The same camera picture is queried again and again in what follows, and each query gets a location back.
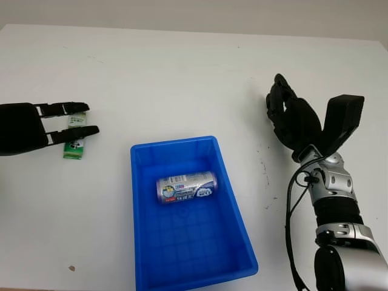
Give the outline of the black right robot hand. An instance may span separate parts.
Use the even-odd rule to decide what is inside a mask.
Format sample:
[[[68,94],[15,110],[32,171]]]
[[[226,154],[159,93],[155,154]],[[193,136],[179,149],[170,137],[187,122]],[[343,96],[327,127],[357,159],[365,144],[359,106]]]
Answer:
[[[309,103],[297,97],[282,74],[266,96],[267,117],[274,126],[277,138],[294,152],[313,144],[321,133],[321,123]]]

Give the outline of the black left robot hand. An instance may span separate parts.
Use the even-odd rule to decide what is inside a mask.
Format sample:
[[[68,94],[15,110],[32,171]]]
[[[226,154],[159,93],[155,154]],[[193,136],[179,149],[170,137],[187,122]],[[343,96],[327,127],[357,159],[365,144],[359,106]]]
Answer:
[[[84,102],[1,105],[1,156],[19,155],[48,146],[72,142],[99,133],[96,125],[46,132],[42,119],[70,116],[90,110]]]

